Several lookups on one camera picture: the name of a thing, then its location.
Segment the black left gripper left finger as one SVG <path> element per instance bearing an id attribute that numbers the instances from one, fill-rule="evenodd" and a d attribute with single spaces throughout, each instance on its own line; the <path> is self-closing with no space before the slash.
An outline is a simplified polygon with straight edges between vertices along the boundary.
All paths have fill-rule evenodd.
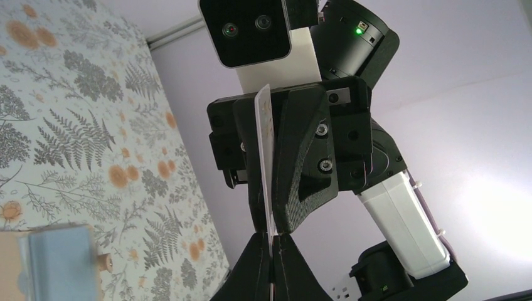
<path id="1" fill-rule="evenodd" d="M 254 233 L 225 283 L 211 301 L 270 300 L 269 243 L 266 233 Z"/>

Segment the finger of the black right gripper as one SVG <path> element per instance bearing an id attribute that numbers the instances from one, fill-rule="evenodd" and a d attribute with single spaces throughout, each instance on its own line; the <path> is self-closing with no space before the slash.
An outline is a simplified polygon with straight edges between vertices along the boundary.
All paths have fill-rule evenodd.
<path id="1" fill-rule="evenodd" d="M 277 231 L 293 233 L 338 194 L 327 93 L 321 85 L 295 88 L 276 128 L 272 209 Z"/>
<path id="2" fill-rule="evenodd" d="M 266 232 L 267 222 L 263 199 L 260 157 L 253 98 L 239 99 L 233 113 L 240 140 L 245 148 L 245 167 L 248 185 L 248 205 L 256 232 Z"/>

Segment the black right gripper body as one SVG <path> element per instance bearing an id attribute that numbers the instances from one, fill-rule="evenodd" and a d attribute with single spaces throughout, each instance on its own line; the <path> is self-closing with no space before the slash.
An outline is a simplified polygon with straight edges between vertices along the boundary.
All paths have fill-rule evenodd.
<path id="1" fill-rule="evenodd" d="M 372 125 L 371 88 L 359 77 L 337 78 L 319 82 L 326 91 L 333 137 L 334 156 L 340 191 L 354 191 L 365 185 L 371 169 Z M 218 170 L 226 185 L 235 188 L 246 184 L 245 154 L 241 148 L 233 104 L 237 100 L 253 100 L 254 93 L 219 98 L 207 106 L 211 126 L 211 148 Z"/>

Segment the white red credit card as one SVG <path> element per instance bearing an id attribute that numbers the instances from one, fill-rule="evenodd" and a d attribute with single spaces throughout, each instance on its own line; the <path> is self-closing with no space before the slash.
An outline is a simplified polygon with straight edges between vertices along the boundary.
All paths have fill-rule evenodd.
<path id="1" fill-rule="evenodd" d="M 273 265 L 274 236 L 277 227 L 272 211 L 272 174 L 275 153 L 275 135 L 270 85 L 262 87 L 254 98 L 255 123 L 257 130 L 258 154 L 260 160 L 263 203 L 267 225 L 270 265 Z"/>

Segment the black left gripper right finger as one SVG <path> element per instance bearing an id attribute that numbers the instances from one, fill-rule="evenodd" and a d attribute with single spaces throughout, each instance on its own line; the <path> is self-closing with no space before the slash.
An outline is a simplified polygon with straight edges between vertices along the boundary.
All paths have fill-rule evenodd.
<path id="1" fill-rule="evenodd" d="M 275 236 L 273 243 L 274 300 L 331 300 L 290 235 Z"/>

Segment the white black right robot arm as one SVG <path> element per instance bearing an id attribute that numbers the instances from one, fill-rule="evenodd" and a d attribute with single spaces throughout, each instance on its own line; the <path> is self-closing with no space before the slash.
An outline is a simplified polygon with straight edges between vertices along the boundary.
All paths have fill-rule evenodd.
<path id="1" fill-rule="evenodd" d="M 214 300 L 448 300 L 468 279 L 392 136 L 372 90 L 400 40 L 356 1 L 200 1 L 220 63 L 243 93 L 210 103 L 226 184 L 248 188 L 254 234 Z M 326 292 L 293 232 L 351 191 L 385 237 L 343 289 Z"/>

